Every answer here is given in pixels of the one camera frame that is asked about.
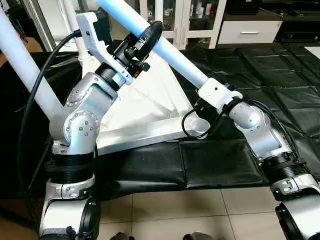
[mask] glass cabinet door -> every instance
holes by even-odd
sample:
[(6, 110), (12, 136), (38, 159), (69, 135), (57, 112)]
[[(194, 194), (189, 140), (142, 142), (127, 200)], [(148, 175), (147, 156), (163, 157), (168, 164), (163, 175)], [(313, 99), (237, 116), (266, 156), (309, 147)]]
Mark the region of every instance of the glass cabinet door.
[(162, 21), (163, 33), (174, 46), (179, 47), (184, 0), (140, 0), (142, 16), (151, 24)]
[(184, 0), (181, 48), (214, 48), (226, 0)]

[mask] black padded mat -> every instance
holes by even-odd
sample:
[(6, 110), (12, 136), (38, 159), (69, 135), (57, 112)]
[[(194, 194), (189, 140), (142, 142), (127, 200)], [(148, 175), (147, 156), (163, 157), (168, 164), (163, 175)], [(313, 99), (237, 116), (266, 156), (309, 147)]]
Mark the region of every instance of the black padded mat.
[[(208, 77), (229, 83), (246, 97), (268, 105), (296, 139), (301, 157), (320, 178), (320, 60), (304, 48), (194, 49), (185, 54)], [(33, 53), (41, 66), (47, 53)], [(63, 102), (80, 80), (81, 66), (74, 53), (61, 53), (46, 77)], [(195, 87), (174, 71), (192, 104)], [(0, 197), (19, 195), (15, 147), (28, 92), (6, 63), (2, 102), (10, 116), (3, 130)], [(212, 122), (216, 110), (209, 105), (200, 116)], [(30, 180), (49, 133), (48, 121), (33, 106), (24, 141), (24, 173)], [(186, 138), (99, 156), (96, 162), (98, 193), (110, 199), (137, 192), (251, 187), (268, 185), (242, 134), (224, 117), (206, 140)], [(46, 175), (42, 170), (32, 194), (42, 196)]]

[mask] tile floor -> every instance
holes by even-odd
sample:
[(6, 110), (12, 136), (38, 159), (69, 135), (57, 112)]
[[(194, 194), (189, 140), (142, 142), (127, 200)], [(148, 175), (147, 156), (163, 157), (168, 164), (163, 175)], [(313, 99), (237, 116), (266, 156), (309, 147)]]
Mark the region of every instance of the tile floor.
[[(194, 231), (215, 240), (285, 240), (274, 213), (277, 204), (268, 187), (136, 193), (102, 203), (98, 240), (118, 232), (136, 240), (182, 240)], [(37, 239), (3, 219), (0, 236)]]

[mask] white cabinet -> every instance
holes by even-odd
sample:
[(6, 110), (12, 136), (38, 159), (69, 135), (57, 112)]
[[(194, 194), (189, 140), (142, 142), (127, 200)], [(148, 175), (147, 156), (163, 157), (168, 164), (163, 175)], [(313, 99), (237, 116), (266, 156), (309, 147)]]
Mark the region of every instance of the white cabinet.
[(213, 49), (227, 0), (139, 0), (140, 14), (149, 22), (160, 20), (163, 36), (176, 48)]
[(219, 44), (268, 44), (277, 35), (282, 21), (224, 21)]

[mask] wire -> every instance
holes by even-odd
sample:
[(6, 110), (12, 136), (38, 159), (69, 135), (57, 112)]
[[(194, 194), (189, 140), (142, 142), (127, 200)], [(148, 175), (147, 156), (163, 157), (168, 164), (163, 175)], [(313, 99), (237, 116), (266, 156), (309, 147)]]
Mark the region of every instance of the wire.
[(292, 152), (294, 154), (294, 156), (296, 158), (299, 158), (300, 157), (300, 154), (299, 154), (299, 150), (298, 150), (298, 146), (297, 146), (297, 143), (295, 141), (295, 139), (293, 138), (293, 136), (291, 135), (291, 133), (289, 133), (286, 128), (284, 127), (284, 125), (280, 122), (280, 120), (278, 119), (278, 117), (274, 114), (274, 112), (265, 104), (263, 104), (262, 102), (260, 101), (257, 101), (257, 100), (253, 100), (253, 99), (248, 99), (246, 100), (245, 102), (247, 102), (248, 104), (250, 105), (254, 105), (260, 109), (262, 109), (266, 114), (268, 114), (268, 116), (275, 120), (276, 123), (279, 125), (279, 127), (281, 128), (281, 131), (284, 135), (284, 137), (286, 138), (290, 148), (292, 149)]
[(194, 104), (194, 108), (192, 110), (190, 110), (189, 112), (186, 113), (186, 115), (183, 116), (182, 118), (182, 121), (181, 121), (181, 126), (182, 126), (182, 130), (184, 132), (185, 135), (187, 135), (187, 137), (191, 138), (191, 139), (200, 139), (202, 137), (204, 137), (205, 135), (207, 134), (210, 134), (215, 128), (216, 126), (218, 125), (220, 119), (222, 118), (222, 116), (227, 112), (227, 108), (223, 109), (222, 112), (215, 118), (215, 120), (213, 121), (213, 123), (210, 125), (210, 127), (208, 128), (207, 131), (201, 133), (200, 135), (198, 136), (193, 136), (191, 134), (189, 134), (185, 128), (185, 122), (186, 122), (186, 119), (189, 115), (191, 115), (193, 112), (197, 111), (197, 110), (202, 110), (203, 107), (200, 107), (199, 106), (199, 100), (201, 98), (199, 98), (196, 103)]
[(57, 55), (57, 53), (59, 52), (59, 50), (61, 49), (61, 47), (63, 45), (65, 45), (68, 41), (70, 41), (74, 37), (80, 37), (80, 36), (81, 36), (80, 30), (76, 30), (76, 31), (72, 32), (71, 34), (66, 36), (58, 44), (58, 46), (56, 46), (56, 48), (51, 52), (51, 54), (49, 55), (48, 59), (45, 61), (41, 71), (39, 72), (39, 74), (34, 82), (34, 85), (33, 85), (32, 90), (30, 92), (30, 96), (28, 98), (28, 101), (27, 101), (27, 104), (25, 106), (24, 113), (22, 116), (22, 120), (21, 120), (21, 126), (20, 126), (20, 130), (19, 130), (17, 148), (16, 148), (16, 167), (17, 167), (18, 183), (19, 183), (19, 187), (20, 187), (20, 191), (22, 193), (23, 199), (25, 201), (26, 208), (28, 210), (28, 214), (30, 215), (30, 217), (34, 223), (34, 228), (35, 228), (35, 231), (38, 236), (39, 236), (39, 223), (38, 223), (35, 211), (33, 209), (32, 201), (29, 196), (28, 190), (25, 187), (25, 183), (24, 183), (25, 181), (24, 181), (23, 171), (22, 171), (23, 166), (22, 166), (22, 154), (21, 153), (22, 153), (22, 142), (23, 142), (23, 137), (24, 137), (24, 131), (26, 129), (28, 117), (29, 117), (32, 105), (34, 103), (34, 100), (35, 100), (35, 95), (37, 93), (37, 90), (39, 88), (41, 80), (45, 75), (47, 68), (50, 66), (51, 62), (53, 61), (53, 59), (55, 58), (55, 56)]
[(52, 146), (53, 139), (51, 138), (50, 134), (47, 137), (46, 142), (47, 142), (47, 144), (46, 144), (45, 149), (44, 149), (44, 151), (43, 151), (43, 153), (41, 155), (41, 158), (40, 158), (40, 160), (39, 160), (39, 162), (38, 162), (38, 164), (36, 166), (36, 169), (33, 171), (32, 178), (31, 178), (30, 184), (28, 186), (28, 190), (30, 190), (32, 185), (34, 184), (34, 181), (35, 181), (35, 179), (36, 179), (36, 177), (38, 175), (38, 172), (39, 172), (39, 170), (40, 170), (44, 160), (46, 159), (46, 156), (47, 156), (47, 154), (48, 154), (48, 152), (49, 152), (49, 150), (50, 150), (50, 148)]
[[(211, 126), (209, 127), (209, 129), (207, 131), (205, 131), (204, 133), (198, 135), (198, 136), (193, 136), (190, 135), (185, 128), (185, 121), (187, 119), (187, 117), (189, 115), (191, 115), (192, 113), (194, 113), (197, 110), (201, 110), (202, 108), (199, 106), (199, 100), (200, 98), (196, 101), (196, 103), (194, 104), (194, 108), (192, 110), (190, 110), (186, 115), (183, 116), (182, 121), (181, 121), (181, 126), (182, 126), (182, 130), (184, 132), (185, 135), (187, 135), (189, 138), (191, 139), (200, 139), (202, 137), (204, 137), (205, 135), (209, 134), (210, 132), (212, 132), (216, 126), (218, 125), (220, 119), (222, 118), (222, 116), (228, 111), (228, 108), (224, 108), (222, 110), (222, 112), (218, 115), (218, 117), (213, 121), (213, 123), (211, 124)], [(292, 153), (294, 154), (295, 158), (300, 158), (300, 154), (299, 154), (299, 150), (298, 150), (298, 146), (297, 143), (295, 141), (295, 139), (293, 138), (293, 136), (291, 135), (291, 133), (289, 131), (286, 130), (286, 128), (284, 127), (284, 125), (280, 122), (280, 120), (278, 119), (278, 117), (275, 115), (275, 113), (265, 104), (263, 104), (260, 101), (257, 100), (253, 100), (253, 99), (247, 99), (244, 100), (244, 102), (246, 102), (249, 105), (253, 105), (258, 107), (259, 109), (261, 109), (263, 112), (265, 112), (270, 119), (276, 121), (276, 123), (279, 125), (284, 137), (286, 138)]]

